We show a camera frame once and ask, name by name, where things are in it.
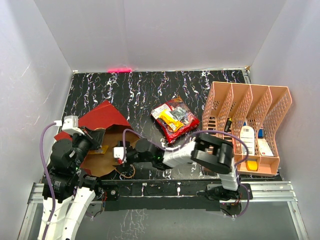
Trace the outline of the yellow snack packet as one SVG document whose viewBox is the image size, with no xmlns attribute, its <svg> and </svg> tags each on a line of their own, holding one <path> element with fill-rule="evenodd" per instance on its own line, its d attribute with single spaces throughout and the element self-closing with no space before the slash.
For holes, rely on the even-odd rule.
<svg viewBox="0 0 320 240">
<path fill-rule="evenodd" d="M 163 110 L 158 117 L 165 122 L 174 133 L 184 126 L 184 124 L 178 121 L 167 109 Z"/>
<path fill-rule="evenodd" d="M 95 149 L 95 150 L 89 150 L 88 154 L 89 155 L 104 155 L 107 150 L 108 150 L 109 146 L 108 145 L 103 145 L 101 148 L 99 149 Z"/>
</svg>

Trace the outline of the grey foil snack packet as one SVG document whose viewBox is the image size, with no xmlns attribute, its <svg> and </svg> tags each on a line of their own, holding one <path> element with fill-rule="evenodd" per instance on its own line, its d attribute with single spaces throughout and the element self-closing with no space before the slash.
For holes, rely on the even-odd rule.
<svg viewBox="0 0 320 240">
<path fill-rule="evenodd" d="M 186 115 L 186 110 L 183 109 L 182 107 L 176 107 L 174 110 L 170 112 L 178 121 L 181 121 L 185 115 Z"/>
</svg>

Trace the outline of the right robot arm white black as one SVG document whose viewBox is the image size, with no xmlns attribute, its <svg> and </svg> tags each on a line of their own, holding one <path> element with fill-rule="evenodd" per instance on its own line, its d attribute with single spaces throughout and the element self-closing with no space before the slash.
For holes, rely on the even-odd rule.
<svg viewBox="0 0 320 240">
<path fill-rule="evenodd" d="M 149 162 L 158 170 L 165 171 L 177 166 L 197 163 L 217 173 L 221 186 L 208 190 L 207 196 L 213 200 L 238 200 L 241 197 L 239 176 L 234 161 L 232 142 L 200 132 L 194 140 L 176 148 L 157 146 L 146 138 L 140 138 L 135 146 L 128 141 L 119 141 L 113 147 L 113 157 L 127 167 L 134 163 Z"/>
</svg>

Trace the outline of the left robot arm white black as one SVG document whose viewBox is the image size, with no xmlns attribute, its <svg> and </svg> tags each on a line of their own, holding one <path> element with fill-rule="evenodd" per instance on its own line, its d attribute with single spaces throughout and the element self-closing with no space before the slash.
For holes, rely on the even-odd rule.
<svg viewBox="0 0 320 240">
<path fill-rule="evenodd" d="M 99 177 L 77 174 L 88 153 L 102 147 L 105 131 L 80 127 L 69 138 L 53 144 L 50 163 L 43 165 L 43 213 L 38 239 L 75 239 L 90 203 L 107 200 Z"/>
</svg>

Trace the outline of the red cookie snack bag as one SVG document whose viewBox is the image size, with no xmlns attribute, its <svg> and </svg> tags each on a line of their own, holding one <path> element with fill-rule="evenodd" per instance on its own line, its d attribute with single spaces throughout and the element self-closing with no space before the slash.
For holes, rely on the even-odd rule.
<svg viewBox="0 0 320 240">
<path fill-rule="evenodd" d="M 200 120 L 180 96 L 154 108 L 150 115 L 162 128 L 169 144 L 174 143 L 185 133 L 196 129 L 200 124 Z"/>
</svg>

